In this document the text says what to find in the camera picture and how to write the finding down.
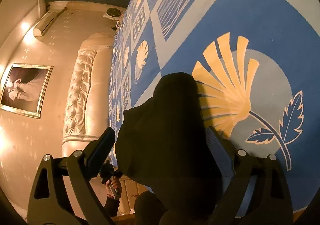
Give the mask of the person hand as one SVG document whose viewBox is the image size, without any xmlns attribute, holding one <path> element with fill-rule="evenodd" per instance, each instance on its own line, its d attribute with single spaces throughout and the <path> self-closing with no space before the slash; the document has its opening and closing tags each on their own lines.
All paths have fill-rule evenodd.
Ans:
<svg viewBox="0 0 320 225">
<path fill-rule="evenodd" d="M 121 198 L 122 187 L 119 178 L 111 176 L 105 186 L 108 197 L 113 198 L 116 201 Z"/>
</svg>

